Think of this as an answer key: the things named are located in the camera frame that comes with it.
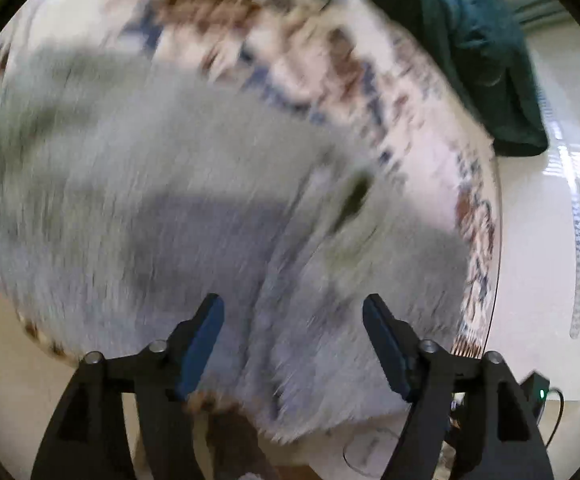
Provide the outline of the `grey fluffy pants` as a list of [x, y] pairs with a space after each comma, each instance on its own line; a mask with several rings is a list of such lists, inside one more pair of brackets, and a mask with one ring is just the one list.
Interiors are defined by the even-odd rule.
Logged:
[[251, 92], [55, 48], [0, 86], [0, 289], [45, 344], [106, 356], [220, 295], [200, 389], [274, 439], [401, 411], [363, 300], [449, 347], [467, 264], [366, 146]]

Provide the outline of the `white headboard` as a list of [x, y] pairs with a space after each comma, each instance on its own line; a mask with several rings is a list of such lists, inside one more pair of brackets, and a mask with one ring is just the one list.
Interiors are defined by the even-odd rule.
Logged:
[[580, 123], [538, 52], [548, 148], [497, 161], [502, 201], [499, 276], [488, 348], [514, 376], [546, 376], [580, 402]]

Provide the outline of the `dark green plush blanket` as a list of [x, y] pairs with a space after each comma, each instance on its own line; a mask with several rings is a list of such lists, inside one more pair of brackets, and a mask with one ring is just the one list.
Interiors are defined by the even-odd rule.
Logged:
[[523, 32], [499, 0], [370, 0], [428, 52], [497, 155], [548, 149]]

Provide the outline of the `floral fleece bed blanket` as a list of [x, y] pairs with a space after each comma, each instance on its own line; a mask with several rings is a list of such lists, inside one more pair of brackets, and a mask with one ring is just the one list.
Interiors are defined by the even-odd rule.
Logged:
[[28, 0], [0, 33], [0, 86], [45, 48], [170, 64], [346, 131], [421, 218], [468, 247], [457, 334], [482, 351], [498, 207], [491, 140], [409, 32], [369, 0]]

